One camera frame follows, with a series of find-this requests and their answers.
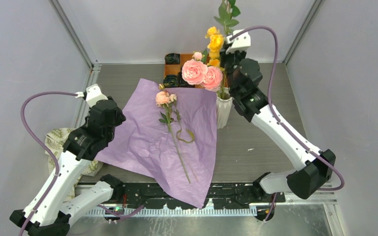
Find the white ribbed ceramic vase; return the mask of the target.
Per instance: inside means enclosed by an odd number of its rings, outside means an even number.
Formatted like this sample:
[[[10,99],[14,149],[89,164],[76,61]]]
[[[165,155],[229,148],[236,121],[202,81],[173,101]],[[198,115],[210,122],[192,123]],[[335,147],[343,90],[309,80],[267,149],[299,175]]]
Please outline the white ribbed ceramic vase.
[[[232,97],[227,92],[224,98],[217,97],[217,129],[222,129],[227,125],[232,107]]]

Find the yellow flower stem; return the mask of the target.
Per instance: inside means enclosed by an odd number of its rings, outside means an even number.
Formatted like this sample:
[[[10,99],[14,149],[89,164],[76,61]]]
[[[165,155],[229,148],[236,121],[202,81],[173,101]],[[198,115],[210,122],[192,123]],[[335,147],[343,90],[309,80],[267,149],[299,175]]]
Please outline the yellow flower stem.
[[[224,45],[224,36],[215,27],[210,27],[207,29],[205,38],[209,39],[209,44],[207,45],[209,66],[220,67],[220,50]]]

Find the large pink rose stem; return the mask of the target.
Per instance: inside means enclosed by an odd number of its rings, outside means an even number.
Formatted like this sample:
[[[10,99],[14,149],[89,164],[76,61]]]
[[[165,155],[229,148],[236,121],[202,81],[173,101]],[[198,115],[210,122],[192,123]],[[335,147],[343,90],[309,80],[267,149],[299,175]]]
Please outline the large pink rose stem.
[[[194,52],[191,59],[183,64],[181,74],[189,85],[200,85],[206,90],[216,92],[219,98],[225,99],[219,51],[209,51],[208,54]]]

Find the white rose stem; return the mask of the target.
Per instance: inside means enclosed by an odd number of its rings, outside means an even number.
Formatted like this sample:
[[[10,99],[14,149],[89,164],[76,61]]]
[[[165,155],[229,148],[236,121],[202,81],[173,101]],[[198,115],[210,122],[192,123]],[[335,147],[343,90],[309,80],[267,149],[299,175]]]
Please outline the white rose stem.
[[[229,35],[233,33],[233,28],[239,24],[236,17],[240,14],[241,11],[236,5],[236,0],[222,0],[218,7],[218,16],[214,16],[214,19],[223,27],[224,34]]]

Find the purple wrapping paper sheet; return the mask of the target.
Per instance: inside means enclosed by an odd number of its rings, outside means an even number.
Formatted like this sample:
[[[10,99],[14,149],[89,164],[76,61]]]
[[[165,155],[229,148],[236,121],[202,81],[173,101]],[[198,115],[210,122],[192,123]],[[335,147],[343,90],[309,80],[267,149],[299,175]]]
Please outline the purple wrapping paper sheet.
[[[96,156],[98,161],[154,178],[171,197],[202,208],[212,181],[217,152],[217,96],[200,88],[171,88],[177,95],[182,117],[181,137],[189,140],[186,128],[195,135],[191,144],[180,144],[185,163],[190,163],[199,181],[187,167],[188,183],[171,134],[160,123],[155,96],[158,84],[141,79],[123,109],[126,121],[115,130],[114,140]]]

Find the small pale pink rose stem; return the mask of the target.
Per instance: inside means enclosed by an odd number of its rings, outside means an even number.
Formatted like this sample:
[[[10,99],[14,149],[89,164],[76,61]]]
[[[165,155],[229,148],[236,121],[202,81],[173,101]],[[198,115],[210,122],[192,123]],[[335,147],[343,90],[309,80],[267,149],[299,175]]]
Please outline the small pale pink rose stem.
[[[168,133],[171,134],[174,147],[177,152],[177,156],[182,167],[184,174],[187,178],[188,183],[191,183],[191,179],[188,174],[187,167],[189,168],[191,174],[196,181],[199,181],[193,167],[190,163],[186,164],[185,157],[182,156],[180,151],[180,144],[191,144],[195,141],[194,133],[186,128],[186,133],[190,136],[189,140],[185,140],[181,137],[183,133],[182,126],[182,117],[180,111],[177,108],[177,95],[174,93],[169,93],[164,84],[158,85],[159,92],[156,94],[155,101],[156,105],[163,109],[163,112],[160,112],[161,118],[159,119],[160,123],[163,123],[167,127]]]

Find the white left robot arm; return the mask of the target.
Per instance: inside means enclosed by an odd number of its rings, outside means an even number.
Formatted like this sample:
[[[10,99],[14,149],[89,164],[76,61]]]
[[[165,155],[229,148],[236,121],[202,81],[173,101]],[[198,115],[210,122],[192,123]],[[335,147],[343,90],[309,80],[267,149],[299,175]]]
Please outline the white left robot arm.
[[[30,236],[65,236],[85,213],[106,201],[123,199],[123,182],[105,175],[85,193],[66,202],[75,181],[114,139],[115,128],[125,121],[122,110],[109,96],[95,102],[85,124],[73,130],[63,145],[58,166],[24,209],[15,210],[10,221]]]

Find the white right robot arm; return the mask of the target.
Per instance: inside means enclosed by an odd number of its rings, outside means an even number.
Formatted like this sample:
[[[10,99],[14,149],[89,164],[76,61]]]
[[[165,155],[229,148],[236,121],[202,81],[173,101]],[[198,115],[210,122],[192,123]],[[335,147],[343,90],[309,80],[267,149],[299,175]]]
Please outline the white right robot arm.
[[[246,58],[246,52],[220,52],[230,96],[237,113],[261,129],[284,152],[294,169],[265,173],[253,189],[254,197],[265,202],[276,192],[292,192],[301,199],[309,198],[332,176],[335,154],[322,151],[299,134],[277,111],[258,88],[263,75],[257,61]]]

